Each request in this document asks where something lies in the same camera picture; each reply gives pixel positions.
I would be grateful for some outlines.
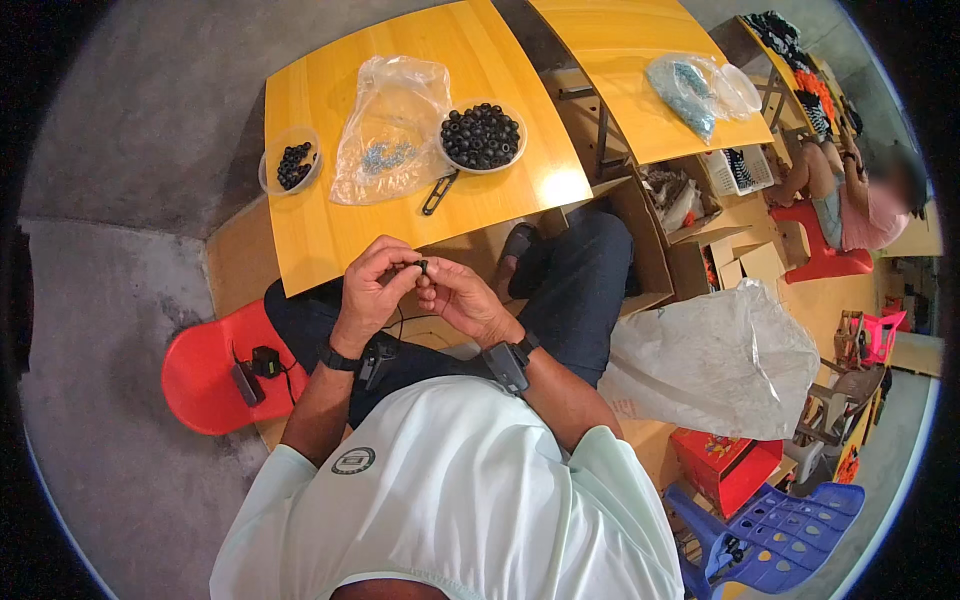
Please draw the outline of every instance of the red stool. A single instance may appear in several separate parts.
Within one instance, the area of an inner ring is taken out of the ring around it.
[[[770,216],[774,221],[796,221],[804,226],[806,240],[810,243],[809,262],[787,271],[783,276],[787,283],[873,272],[874,260],[869,252],[862,249],[840,252],[827,243],[817,220],[817,211],[810,201],[797,202],[789,208],[778,206],[770,211]]]
[[[285,417],[293,411],[286,375],[257,377],[266,399],[250,408],[240,396],[230,369],[233,352],[250,360],[257,346],[280,352],[284,367],[294,365],[293,354],[280,340],[263,308],[263,299],[212,323],[190,327],[177,336],[163,359],[160,381],[170,410],[184,425],[206,435],[223,435],[264,419]],[[294,398],[300,397],[309,376],[300,365],[289,371]]]

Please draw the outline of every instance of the pink shirt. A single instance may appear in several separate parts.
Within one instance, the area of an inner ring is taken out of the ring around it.
[[[870,218],[867,219],[847,201],[847,185],[840,183],[840,222],[843,224],[843,249],[886,248],[900,237],[910,219],[903,212],[897,195],[881,182],[871,183],[868,191]]]

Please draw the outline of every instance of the blue plastic chair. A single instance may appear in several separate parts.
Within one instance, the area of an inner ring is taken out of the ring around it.
[[[768,594],[788,591],[823,566],[865,497],[854,485],[824,483],[806,498],[794,498],[763,484],[724,523],[672,484],[664,499],[703,549],[699,564],[681,552],[684,585],[699,600],[718,600],[728,581]]]

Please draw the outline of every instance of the red box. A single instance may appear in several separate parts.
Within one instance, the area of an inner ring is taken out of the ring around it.
[[[780,466],[783,440],[758,442],[677,428],[670,442],[697,492],[730,518]]]

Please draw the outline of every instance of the white plastic basket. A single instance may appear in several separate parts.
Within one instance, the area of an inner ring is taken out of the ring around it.
[[[721,196],[730,196],[730,194],[746,196],[774,184],[774,175],[770,171],[770,165],[767,164],[767,158],[763,155],[759,145],[737,146],[733,149],[743,153],[743,161],[747,165],[747,171],[750,172],[750,176],[754,178],[756,184],[737,187],[736,180],[733,178],[733,170],[730,168],[727,156],[722,150],[701,153],[700,158],[707,167],[710,182],[713,183],[717,194]]]

